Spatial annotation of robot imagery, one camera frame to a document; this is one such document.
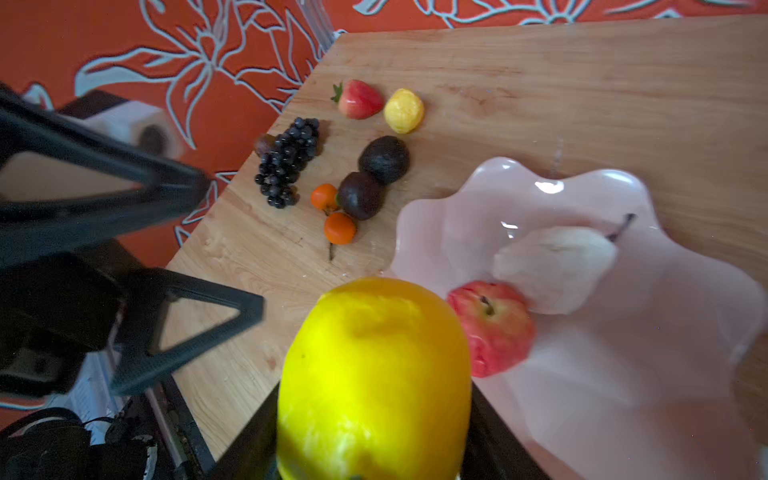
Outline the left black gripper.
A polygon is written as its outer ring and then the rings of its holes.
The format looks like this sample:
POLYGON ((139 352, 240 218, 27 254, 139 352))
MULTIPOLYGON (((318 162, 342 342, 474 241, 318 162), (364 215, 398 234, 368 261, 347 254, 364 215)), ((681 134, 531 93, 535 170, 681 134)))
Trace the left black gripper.
POLYGON ((204 171, 72 123, 3 87, 1 159, 22 152, 138 186, 2 205, 3 396, 38 399, 68 392, 86 355, 107 347, 123 304, 113 341, 114 396, 145 392, 263 320, 264 297, 166 269, 143 269, 109 240, 193 210, 208 189, 204 171), (109 241, 68 251, 104 240, 109 241))

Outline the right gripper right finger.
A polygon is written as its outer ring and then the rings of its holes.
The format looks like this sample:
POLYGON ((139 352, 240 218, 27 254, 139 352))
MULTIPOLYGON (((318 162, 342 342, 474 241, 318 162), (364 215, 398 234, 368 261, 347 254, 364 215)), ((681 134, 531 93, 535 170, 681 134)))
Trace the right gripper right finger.
POLYGON ((464 479, 549 479, 475 383, 464 453, 464 479))

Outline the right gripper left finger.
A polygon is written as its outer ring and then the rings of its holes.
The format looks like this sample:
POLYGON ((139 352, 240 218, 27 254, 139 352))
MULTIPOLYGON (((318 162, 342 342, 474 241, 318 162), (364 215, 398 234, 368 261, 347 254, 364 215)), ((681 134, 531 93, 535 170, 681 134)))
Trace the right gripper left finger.
POLYGON ((265 398, 211 471, 207 479, 276 480, 277 406, 280 384, 265 398))

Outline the red wrinkled strawberry fruit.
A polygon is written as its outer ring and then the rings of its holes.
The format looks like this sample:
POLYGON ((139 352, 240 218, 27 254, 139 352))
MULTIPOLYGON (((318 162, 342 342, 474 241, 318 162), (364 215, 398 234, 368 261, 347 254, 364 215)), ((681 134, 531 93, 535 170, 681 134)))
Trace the red wrinkled strawberry fruit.
POLYGON ((512 286, 473 281, 450 291, 447 303, 468 339, 473 377, 503 373, 529 357, 537 329, 512 286))

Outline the large yellow lemon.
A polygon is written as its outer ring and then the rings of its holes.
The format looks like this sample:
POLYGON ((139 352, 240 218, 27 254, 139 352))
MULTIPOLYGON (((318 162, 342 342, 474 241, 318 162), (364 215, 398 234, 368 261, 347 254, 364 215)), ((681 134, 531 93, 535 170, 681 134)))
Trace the large yellow lemon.
POLYGON ((285 358, 277 468, 285 479, 453 479, 470 423, 467 339, 453 309, 379 277, 323 294, 285 358))

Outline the pink scalloped fruit bowl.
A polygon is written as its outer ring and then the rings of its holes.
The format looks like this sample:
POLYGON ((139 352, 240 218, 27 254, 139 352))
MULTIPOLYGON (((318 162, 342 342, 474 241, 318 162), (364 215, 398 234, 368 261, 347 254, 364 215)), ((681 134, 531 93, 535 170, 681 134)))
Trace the pink scalloped fruit bowl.
POLYGON ((454 195, 401 210, 390 271, 445 296, 489 280, 494 254, 532 231, 607 233, 630 213, 583 307, 536 316, 529 358, 476 385, 549 479, 757 479, 759 448, 731 383, 766 327, 766 292, 671 240, 631 174, 549 180, 493 158, 454 195))

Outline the beige garlic-like fruit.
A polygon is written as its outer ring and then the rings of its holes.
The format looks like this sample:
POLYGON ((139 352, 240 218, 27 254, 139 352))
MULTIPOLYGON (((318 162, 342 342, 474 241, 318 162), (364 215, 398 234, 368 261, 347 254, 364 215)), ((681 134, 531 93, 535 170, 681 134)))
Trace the beige garlic-like fruit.
POLYGON ((616 242, 635 219, 633 213, 625 215, 607 235, 588 227, 533 231, 494 255, 492 276, 516 288, 534 313, 571 314, 614 267, 616 242))

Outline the red apple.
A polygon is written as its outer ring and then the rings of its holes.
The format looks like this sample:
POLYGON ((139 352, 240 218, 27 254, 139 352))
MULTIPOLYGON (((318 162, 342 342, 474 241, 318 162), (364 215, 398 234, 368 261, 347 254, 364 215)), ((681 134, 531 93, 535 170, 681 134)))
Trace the red apple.
POLYGON ((339 112, 349 119, 363 120, 378 114, 385 105, 382 94, 360 80, 349 80, 333 85, 331 100, 339 112))

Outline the black grape bunch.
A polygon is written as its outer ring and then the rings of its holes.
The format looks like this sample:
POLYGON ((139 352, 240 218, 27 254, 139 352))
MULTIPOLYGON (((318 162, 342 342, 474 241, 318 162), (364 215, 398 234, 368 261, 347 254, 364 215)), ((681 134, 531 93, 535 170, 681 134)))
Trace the black grape bunch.
POLYGON ((298 201, 295 187, 301 172, 318 156, 320 122, 297 117, 281 134, 263 134, 254 142, 259 159, 254 182, 269 206, 284 209, 298 201))

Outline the orange tangerine right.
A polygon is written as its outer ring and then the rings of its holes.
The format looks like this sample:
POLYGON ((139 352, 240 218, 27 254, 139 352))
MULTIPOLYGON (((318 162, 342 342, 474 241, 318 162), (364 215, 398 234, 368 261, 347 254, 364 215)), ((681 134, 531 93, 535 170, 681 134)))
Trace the orange tangerine right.
POLYGON ((351 243, 357 233, 355 221, 341 212, 330 214, 324 223, 324 234, 329 243, 328 259, 332 261, 335 247, 351 243))

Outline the orange tangerine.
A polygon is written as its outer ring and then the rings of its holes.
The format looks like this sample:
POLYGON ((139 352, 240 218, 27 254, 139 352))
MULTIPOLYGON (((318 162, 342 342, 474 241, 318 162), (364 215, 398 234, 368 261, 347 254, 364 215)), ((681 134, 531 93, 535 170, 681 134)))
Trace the orange tangerine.
POLYGON ((330 214, 324 223, 324 234, 329 243, 328 259, 332 261, 335 247, 351 243, 357 233, 355 221, 341 212, 330 214))
POLYGON ((337 211, 339 206, 336 201, 337 188, 329 183, 319 185, 315 188, 310 195, 310 203, 318 210, 323 211, 326 215, 337 211))

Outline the orange tangerine left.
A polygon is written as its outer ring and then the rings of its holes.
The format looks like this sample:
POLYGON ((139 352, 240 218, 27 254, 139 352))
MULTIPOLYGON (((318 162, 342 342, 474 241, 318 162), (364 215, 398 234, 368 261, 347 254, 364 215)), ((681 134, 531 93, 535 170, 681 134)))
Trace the orange tangerine left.
POLYGON ((326 215, 337 211, 339 206, 336 201, 337 188, 329 183, 319 185, 315 188, 310 195, 310 203, 318 210, 323 211, 326 215))

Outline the dark avocado upper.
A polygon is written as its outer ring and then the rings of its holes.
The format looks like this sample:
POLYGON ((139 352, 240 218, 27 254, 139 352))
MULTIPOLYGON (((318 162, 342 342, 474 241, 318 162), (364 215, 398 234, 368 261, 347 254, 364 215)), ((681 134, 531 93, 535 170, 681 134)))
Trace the dark avocado upper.
POLYGON ((358 158, 358 170, 384 185, 401 179, 410 169, 410 153, 403 140, 383 136, 370 142, 358 158))

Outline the small yellow lemon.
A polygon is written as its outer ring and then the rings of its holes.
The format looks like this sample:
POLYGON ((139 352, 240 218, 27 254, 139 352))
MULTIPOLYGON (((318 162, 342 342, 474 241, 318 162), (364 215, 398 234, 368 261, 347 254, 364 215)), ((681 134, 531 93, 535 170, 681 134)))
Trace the small yellow lemon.
POLYGON ((398 134, 415 130, 423 120, 424 114, 425 105, 421 98, 405 88, 395 91, 384 107, 386 123, 398 134))

